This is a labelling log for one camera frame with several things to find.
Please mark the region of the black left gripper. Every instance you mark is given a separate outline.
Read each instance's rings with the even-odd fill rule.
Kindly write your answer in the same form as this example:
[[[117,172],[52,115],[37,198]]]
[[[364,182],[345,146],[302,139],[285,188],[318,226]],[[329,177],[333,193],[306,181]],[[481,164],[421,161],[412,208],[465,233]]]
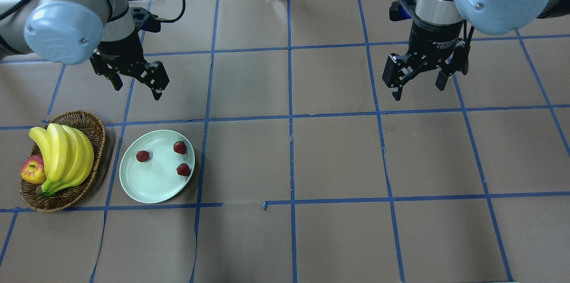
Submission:
[[[170,82],[162,62],[145,60],[137,33],[131,33],[119,41],[101,41],[90,62],[94,73],[110,81],[114,90],[122,89],[122,74],[149,87],[156,101],[159,101]]]

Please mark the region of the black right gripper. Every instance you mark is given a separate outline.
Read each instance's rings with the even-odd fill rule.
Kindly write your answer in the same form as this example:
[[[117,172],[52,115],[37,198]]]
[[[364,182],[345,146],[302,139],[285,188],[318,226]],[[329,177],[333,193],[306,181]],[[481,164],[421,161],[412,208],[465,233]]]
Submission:
[[[438,70],[435,86],[444,91],[456,72],[468,74],[470,49],[471,32],[466,21],[431,25],[413,20],[407,52],[388,55],[382,80],[399,102],[407,82],[421,73]]]

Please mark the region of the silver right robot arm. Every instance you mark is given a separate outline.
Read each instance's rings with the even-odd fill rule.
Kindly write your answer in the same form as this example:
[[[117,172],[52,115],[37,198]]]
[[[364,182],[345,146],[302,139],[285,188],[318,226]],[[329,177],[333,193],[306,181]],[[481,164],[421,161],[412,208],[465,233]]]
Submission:
[[[566,16],[569,0],[397,0],[391,21],[412,20],[407,52],[387,56],[382,80],[397,101],[407,82],[438,70],[436,88],[444,90],[455,73],[468,74],[475,31],[503,35],[535,19]]]

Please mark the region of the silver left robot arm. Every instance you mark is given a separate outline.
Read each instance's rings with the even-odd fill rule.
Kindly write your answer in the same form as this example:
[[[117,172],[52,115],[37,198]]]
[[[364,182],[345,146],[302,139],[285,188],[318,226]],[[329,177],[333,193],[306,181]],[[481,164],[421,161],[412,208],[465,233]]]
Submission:
[[[140,31],[158,33],[163,19],[128,0],[1,0],[2,58],[36,53],[50,62],[89,61],[98,76],[122,88],[122,76],[159,100],[169,84],[162,62],[147,62]]]

